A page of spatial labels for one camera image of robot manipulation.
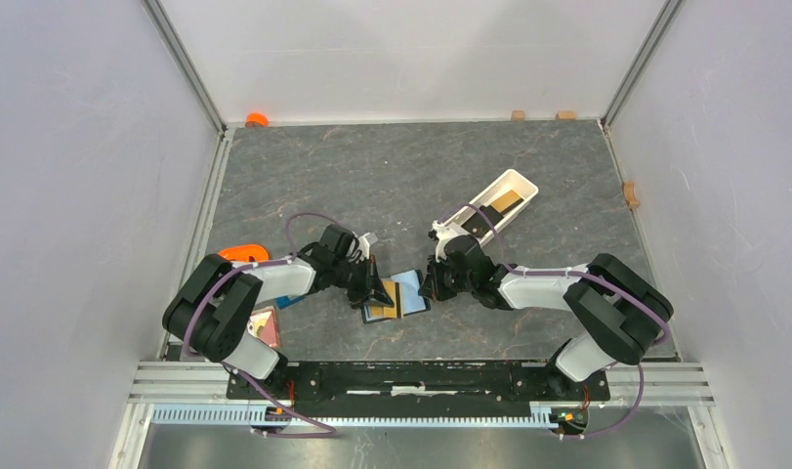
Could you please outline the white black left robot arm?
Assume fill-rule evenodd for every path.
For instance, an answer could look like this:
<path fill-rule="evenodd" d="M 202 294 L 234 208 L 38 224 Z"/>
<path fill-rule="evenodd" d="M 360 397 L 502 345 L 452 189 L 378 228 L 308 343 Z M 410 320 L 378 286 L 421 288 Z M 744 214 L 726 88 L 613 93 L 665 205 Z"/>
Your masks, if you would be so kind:
<path fill-rule="evenodd" d="M 276 398 L 288 385 L 286 358 L 248 333 L 254 307 L 331 287 L 345 290 L 354 309 L 393 306 L 370 245 L 368 235 L 331 224 L 319 240 L 276 260 L 239 262 L 209 254 L 166 307 L 162 326 L 182 341 L 184 353 L 248 374 L 256 391 Z"/>

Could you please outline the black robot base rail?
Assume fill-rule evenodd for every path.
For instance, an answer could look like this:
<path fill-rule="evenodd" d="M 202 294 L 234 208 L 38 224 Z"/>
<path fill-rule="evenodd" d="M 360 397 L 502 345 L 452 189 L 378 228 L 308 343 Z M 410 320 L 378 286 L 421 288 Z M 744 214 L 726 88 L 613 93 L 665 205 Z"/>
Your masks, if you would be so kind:
<path fill-rule="evenodd" d="M 532 403 L 606 402 L 606 375 L 573 382 L 517 360 L 292 362 L 263 382 L 308 417 L 523 417 Z"/>

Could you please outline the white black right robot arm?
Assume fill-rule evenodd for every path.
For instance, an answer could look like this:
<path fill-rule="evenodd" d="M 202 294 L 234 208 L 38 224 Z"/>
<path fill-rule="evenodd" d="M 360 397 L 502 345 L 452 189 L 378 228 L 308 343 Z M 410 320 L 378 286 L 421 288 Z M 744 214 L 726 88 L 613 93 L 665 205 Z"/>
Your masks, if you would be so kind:
<path fill-rule="evenodd" d="M 421 296 L 442 302 L 468 293 L 485 308 L 528 308 L 572 313 L 583 332 L 561 346 L 545 373 L 559 399 L 579 392 L 593 373 L 613 363 L 639 364 L 668 339 L 670 301 L 611 254 L 560 269 L 494 262 L 471 235 L 457 235 L 430 257 Z"/>

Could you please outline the gold credit card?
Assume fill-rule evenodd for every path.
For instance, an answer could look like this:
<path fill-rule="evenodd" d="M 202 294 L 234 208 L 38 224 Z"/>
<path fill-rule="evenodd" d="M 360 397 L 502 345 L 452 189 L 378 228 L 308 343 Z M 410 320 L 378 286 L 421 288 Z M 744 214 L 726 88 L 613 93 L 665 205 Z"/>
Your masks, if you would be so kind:
<path fill-rule="evenodd" d="M 400 317 L 400 309 L 397 307 L 369 306 L 365 308 L 367 320 L 390 320 Z"/>
<path fill-rule="evenodd" d="M 386 292 L 388 293 L 389 297 L 393 300 L 392 306 L 385 306 L 385 307 L 397 307 L 400 309 L 401 312 L 401 285 L 397 281 L 392 281 L 387 279 L 383 282 Z"/>

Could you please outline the black card holder wallet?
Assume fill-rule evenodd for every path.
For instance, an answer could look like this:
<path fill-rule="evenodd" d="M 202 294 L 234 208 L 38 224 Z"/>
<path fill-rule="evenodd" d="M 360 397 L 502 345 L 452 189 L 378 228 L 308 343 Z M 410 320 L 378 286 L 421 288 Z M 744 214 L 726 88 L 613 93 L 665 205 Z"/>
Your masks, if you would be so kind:
<path fill-rule="evenodd" d="M 392 307 L 365 306 L 361 310 L 364 324 L 388 320 L 402 320 L 410 316 L 428 312 L 430 300 L 419 294 L 424 279 L 420 270 L 406 271 L 383 280 L 385 289 L 394 300 Z"/>

